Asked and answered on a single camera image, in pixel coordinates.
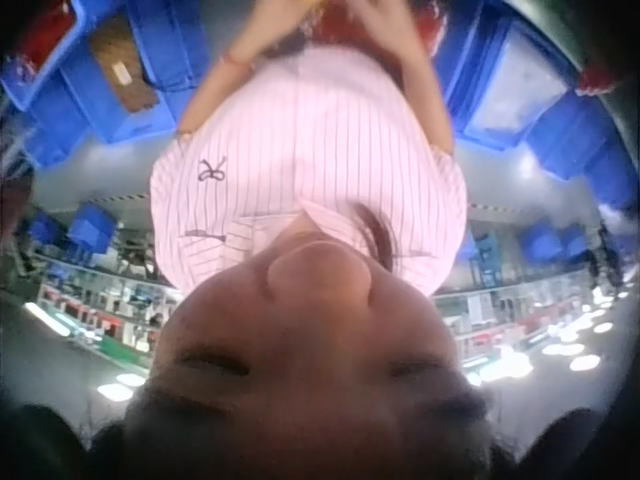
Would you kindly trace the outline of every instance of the striped shirt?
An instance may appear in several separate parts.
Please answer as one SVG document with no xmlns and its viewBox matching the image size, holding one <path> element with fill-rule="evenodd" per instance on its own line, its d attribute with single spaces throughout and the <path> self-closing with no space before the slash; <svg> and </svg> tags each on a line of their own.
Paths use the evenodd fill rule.
<svg viewBox="0 0 640 480">
<path fill-rule="evenodd" d="M 357 51 L 324 47 L 264 65 L 151 176 L 158 265 L 189 294 L 262 250 L 301 213 L 366 253 L 351 205 L 396 239 L 396 274 L 424 295 L 462 242 L 460 168 L 431 148 L 391 78 Z"/>
</svg>

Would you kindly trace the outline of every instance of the blue plastic bin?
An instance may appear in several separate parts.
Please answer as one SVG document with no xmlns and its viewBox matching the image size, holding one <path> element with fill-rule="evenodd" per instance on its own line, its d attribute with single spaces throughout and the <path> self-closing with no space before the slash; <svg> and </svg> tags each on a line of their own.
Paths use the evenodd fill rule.
<svg viewBox="0 0 640 480">
<path fill-rule="evenodd" d="M 547 172 L 562 180 L 584 173 L 587 164 L 615 133 L 599 98 L 567 92 L 527 136 L 527 143 Z"/>
<path fill-rule="evenodd" d="M 69 238 L 81 249 L 90 252 L 107 253 L 116 231 L 116 221 L 100 207 L 83 205 L 69 228 Z"/>
<path fill-rule="evenodd" d="M 129 0 L 127 11 L 149 79 L 180 118 L 210 66 L 197 0 Z"/>
<path fill-rule="evenodd" d="M 456 256 L 457 261 L 469 260 L 478 255 L 478 247 L 476 245 L 476 241 L 473 238 L 473 235 L 469 230 L 465 233 L 464 240 L 462 241 L 462 246 L 460 250 L 458 250 L 458 254 Z"/>
<path fill-rule="evenodd" d="M 104 18 L 122 6 L 123 0 L 70 0 L 76 13 L 76 23 L 51 52 L 34 80 L 24 83 L 18 76 L 18 63 L 14 58 L 3 66 L 0 81 L 14 105 L 26 111 L 36 94 L 46 85 L 58 65 L 72 49 L 73 45 L 91 31 Z"/>
<path fill-rule="evenodd" d="M 546 263 L 564 253 L 558 232 L 547 220 L 529 227 L 519 235 L 519 240 L 524 258 L 531 264 Z"/>
<path fill-rule="evenodd" d="M 595 153 L 585 177 L 601 204 L 614 210 L 637 207 L 638 172 L 617 133 Z"/>
<path fill-rule="evenodd" d="M 53 245 L 61 234 L 60 224 L 44 212 L 38 212 L 29 227 L 29 236 L 42 245 Z"/>
<path fill-rule="evenodd" d="M 445 100 L 448 102 L 460 77 L 462 67 L 480 23 L 483 2 L 459 0 L 449 11 L 447 33 L 442 39 L 433 65 L 438 73 Z"/>
<path fill-rule="evenodd" d="M 581 225 L 573 224 L 560 232 L 560 240 L 567 258 L 574 258 L 589 249 L 589 241 Z"/>
<path fill-rule="evenodd" d="M 485 3 L 449 99 L 457 136 L 497 151 L 516 147 L 576 78 L 533 26 Z"/>
<path fill-rule="evenodd" d="M 24 151 L 36 170 L 64 162 L 89 133 L 89 122 L 55 72 L 22 114 Z"/>
<path fill-rule="evenodd" d="M 61 66 L 78 104 L 108 144 L 173 132 L 209 65 L 197 1 L 129 0 L 126 7 L 156 105 L 128 112 L 87 42 L 77 45 Z"/>
</svg>

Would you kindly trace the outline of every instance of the light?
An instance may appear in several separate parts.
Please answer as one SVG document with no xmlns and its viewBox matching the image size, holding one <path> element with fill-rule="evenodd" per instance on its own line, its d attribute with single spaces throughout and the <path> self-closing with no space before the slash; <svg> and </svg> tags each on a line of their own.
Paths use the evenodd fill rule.
<svg viewBox="0 0 640 480">
<path fill-rule="evenodd" d="M 580 330 L 588 330 L 593 327 L 593 322 L 591 321 L 591 315 L 585 313 L 579 319 L 577 319 L 571 325 L 571 330 L 574 332 L 579 332 Z"/>
<path fill-rule="evenodd" d="M 593 329 L 596 333 L 606 333 L 613 328 L 613 323 L 606 322 L 601 323 L 600 325 L 596 325 L 596 328 Z"/>
<path fill-rule="evenodd" d="M 149 343 L 145 342 L 144 340 L 139 340 L 138 343 L 136 343 L 136 350 L 143 353 L 149 353 Z"/>
<path fill-rule="evenodd" d="M 559 343 L 552 343 L 542 349 L 544 355 L 560 355 L 562 353 L 562 345 Z"/>
<path fill-rule="evenodd" d="M 584 352 L 584 345 L 581 343 L 574 343 L 571 345 L 562 345 L 562 350 L 560 351 L 560 355 L 565 357 L 573 357 L 575 355 L 580 355 Z"/>
<path fill-rule="evenodd" d="M 56 318 L 62 320 L 64 323 L 66 323 L 67 325 L 69 325 L 70 327 L 75 327 L 76 324 L 73 323 L 71 320 L 69 320 L 67 318 L 66 315 L 62 314 L 62 313 L 56 313 Z"/>
<path fill-rule="evenodd" d="M 141 387 L 146 382 L 146 379 L 135 373 L 123 373 L 118 375 L 116 380 L 128 387 Z"/>
<path fill-rule="evenodd" d="M 119 383 L 100 385 L 98 387 L 98 393 L 107 397 L 112 402 L 126 402 L 127 400 L 131 400 L 131 397 L 133 397 L 131 389 L 124 385 L 120 385 Z"/>
<path fill-rule="evenodd" d="M 69 335 L 71 335 L 71 330 L 62 325 L 60 322 L 56 321 L 35 303 L 25 303 L 24 308 L 29 310 L 29 312 L 31 312 L 36 318 L 38 318 L 38 320 L 41 320 L 47 327 L 56 332 L 58 335 L 62 337 L 68 337 Z"/>
<path fill-rule="evenodd" d="M 496 380 L 500 380 L 507 376 L 507 372 L 504 368 L 504 362 L 502 360 L 485 365 L 478 373 L 480 375 L 480 379 L 487 383 L 495 382 Z"/>
<path fill-rule="evenodd" d="M 573 343 L 578 339 L 578 334 L 572 331 L 564 331 L 560 334 L 560 340 L 564 343 Z"/>
<path fill-rule="evenodd" d="M 475 360 L 470 360 L 467 363 L 462 364 L 462 368 L 471 368 L 476 365 L 482 365 L 483 363 L 487 363 L 489 359 L 487 357 L 476 358 Z"/>
<path fill-rule="evenodd" d="M 536 335 L 535 337 L 533 337 L 531 340 L 529 340 L 529 343 L 538 343 L 540 340 L 547 338 L 547 334 L 546 333 L 540 333 L 538 335 Z"/>
<path fill-rule="evenodd" d="M 529 356 L 525 353 L 514 353 L 507 360 L 507 371 L 511 378 L 524 378 L 533 371 Z"/>
<path fill-rule="evenodd" d="M 473 385 L 474 387 L 482 386 L 482 378 L 476 372 L 471 372 L 467 374 L 467 381 Z"/>
<path fill-rule="evenodd" d="M 597 355 L 585 355 L 578 357 L 571 362 L 569 368 L 574 372 L 584 372 L 585 370 L 593 370 L 600 365 L 600 357 Z"/>
</svg>

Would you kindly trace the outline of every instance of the closed eye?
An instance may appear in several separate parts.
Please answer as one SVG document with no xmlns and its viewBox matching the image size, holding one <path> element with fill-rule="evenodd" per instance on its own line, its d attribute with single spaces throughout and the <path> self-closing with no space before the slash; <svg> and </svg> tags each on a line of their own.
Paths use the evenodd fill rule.
<svg viewBox="0 0 640 480">
<path fill-rule="evenodd" d="M 237 358 L 220 355 L 209 350 L 195 350 L 181 355 L 178 359 L 180 365 L 191 368 L 208 369 L 216 368 L 222 373 L 234 377 L 246 377 L 251 369 Z"/>
<path fill-rule="evenodd" d="M 391 378 L 403 378 L 420 375 L 432 369 L 443 368 L 442 361 L 435 357 L 404 360 L 391 364 Z"/>
</svg>

